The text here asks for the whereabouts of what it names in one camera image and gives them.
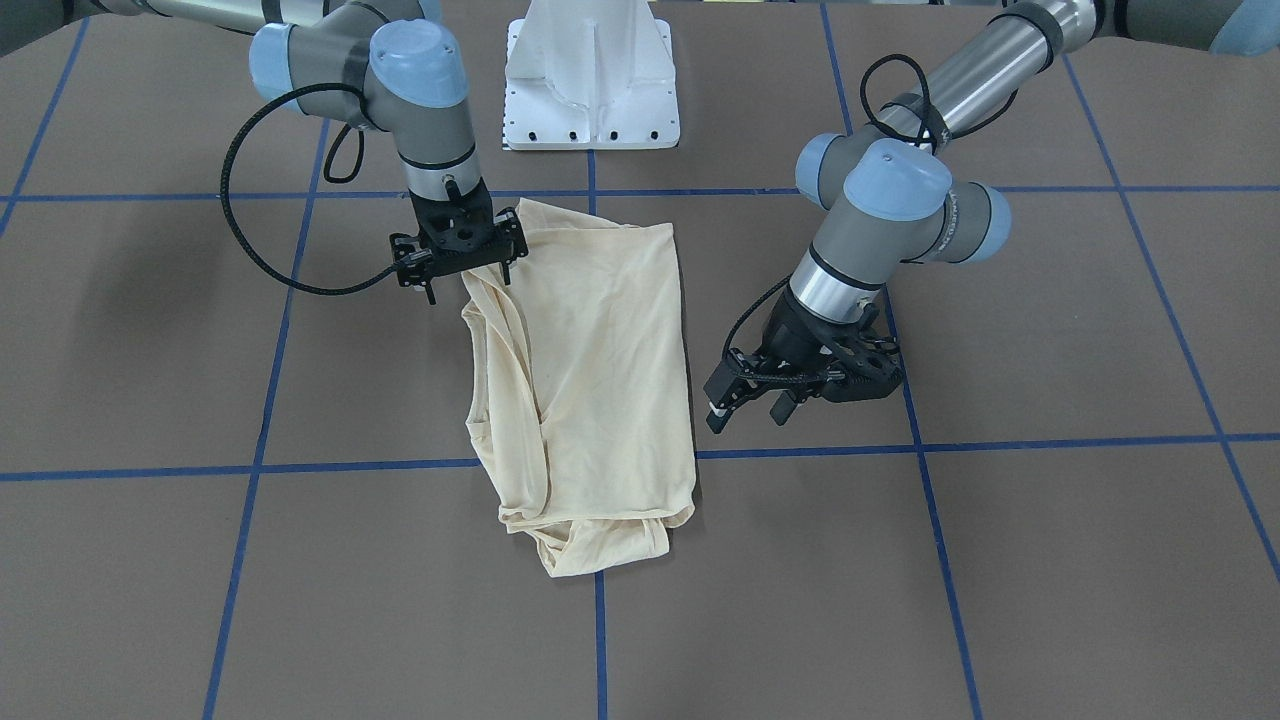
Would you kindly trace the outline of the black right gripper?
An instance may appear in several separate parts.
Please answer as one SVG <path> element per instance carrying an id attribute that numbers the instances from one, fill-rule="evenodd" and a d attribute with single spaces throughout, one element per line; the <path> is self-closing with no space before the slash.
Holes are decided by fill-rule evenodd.
<path id="1" fill-rule="evenodd" d="M 419 223 L 419 243 L 433 263 L 495 263 L 497 231 L 492 196 L 484 179 L 467 193 L 447 200 L 425 199 L 410 191 Z M 516 260 L 500 264 L 503 286 L 512 283 Z"/>

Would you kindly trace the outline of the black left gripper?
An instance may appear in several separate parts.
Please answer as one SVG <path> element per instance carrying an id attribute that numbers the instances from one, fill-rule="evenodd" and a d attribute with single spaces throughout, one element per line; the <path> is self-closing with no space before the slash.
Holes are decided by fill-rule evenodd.
<path id="1" fill-rule="evenodd" d="M 739 407 L 776 386 L 823 386 L 831 355 L 822 346 L 818 324 L 867 325 L 867 314 L 856 314 L 854 323 L 829 322 L 804 307 L 790 288 L 781 290 L 755 354 L 727 350 L 704 384 L 709 429 L 719 434 Z"/>

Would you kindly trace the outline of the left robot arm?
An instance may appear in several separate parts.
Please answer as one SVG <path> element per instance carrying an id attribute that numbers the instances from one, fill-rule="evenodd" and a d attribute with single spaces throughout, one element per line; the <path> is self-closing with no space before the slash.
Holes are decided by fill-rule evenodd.
<path id="1" fill-rule="evenodd" d="M 1007 241 L 1009 201 L 955 181 L 940 152 L 1009 109 L 1019 88 L 1094 38 L 1117 37 L 1219 55 L 1277 46 L 1275 1 L 1010 1 L 933 72 L 888 55 L 916 85 L 850 135 L 819 135 L 800 152 L 795 184 L 826 211 L 773 301 L 759 347 L 726 341 L 705 383 L 707 424 L 722 432 L 742 405 L 768 393 L 785 424 L 810 398 L 883 398 L 904 382 L 895 337 L 876 332 L 876 299 L 902 264 L 978 263 Z"/>

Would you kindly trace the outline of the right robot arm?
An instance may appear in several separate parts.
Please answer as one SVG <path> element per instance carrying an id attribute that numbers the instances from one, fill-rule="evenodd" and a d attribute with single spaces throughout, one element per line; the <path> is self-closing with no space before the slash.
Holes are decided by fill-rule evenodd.
<path id="1" fill-rule="evenodd" d="M 160 15 L 252 36 L 250 74 L 266 105 L 238 131 L 219 195 L 248 132 L 279 108 L 346 129 L 380 131 L 404 169 L 416 234 L 393 234 L 388 273 L 429 291 L 436 277 L 485 265 L 507 275 L 527 254 L 513 209 L 495 211 L 483 179 L 460 45 L 436 1 L 18 1 L 3 10 L 12 53 L 91 15 Z"/>

